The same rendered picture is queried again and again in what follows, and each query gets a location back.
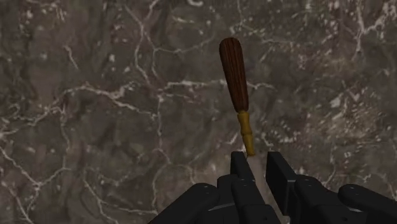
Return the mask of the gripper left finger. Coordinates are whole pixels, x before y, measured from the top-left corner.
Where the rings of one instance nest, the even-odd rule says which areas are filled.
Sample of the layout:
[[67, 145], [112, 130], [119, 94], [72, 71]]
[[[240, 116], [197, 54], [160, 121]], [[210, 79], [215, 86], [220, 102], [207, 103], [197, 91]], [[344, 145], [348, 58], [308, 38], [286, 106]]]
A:
[[217, 184], [197, 183], [148, 224], [281, 224], [265, 203], [241, 151], [231, 153], [230, 174]]

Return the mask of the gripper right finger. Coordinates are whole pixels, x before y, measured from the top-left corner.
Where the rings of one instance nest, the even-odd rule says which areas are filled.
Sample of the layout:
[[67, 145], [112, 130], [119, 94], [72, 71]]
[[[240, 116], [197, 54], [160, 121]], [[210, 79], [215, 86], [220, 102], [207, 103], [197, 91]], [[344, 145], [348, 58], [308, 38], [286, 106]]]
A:
[[277, 151], [267, 154], [265, 179], [290, 224], [397, 224], [397, 201], [356, 184], [333, 192], [296, 174]]

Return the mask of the wooden handled tool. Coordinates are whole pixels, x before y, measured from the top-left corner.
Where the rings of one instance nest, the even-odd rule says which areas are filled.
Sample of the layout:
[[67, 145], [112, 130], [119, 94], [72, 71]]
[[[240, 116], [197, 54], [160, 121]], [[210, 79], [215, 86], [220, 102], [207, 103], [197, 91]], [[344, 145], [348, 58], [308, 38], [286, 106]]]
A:
[[247, 92], [245, 65], [239, 40], [236, 38], [223, 39], [219, 44], [219, 56], [233, 108], [237, 113], [240, 133], [247, 156], [255, 156], [253, 132], [248, 113], [249, 96]]

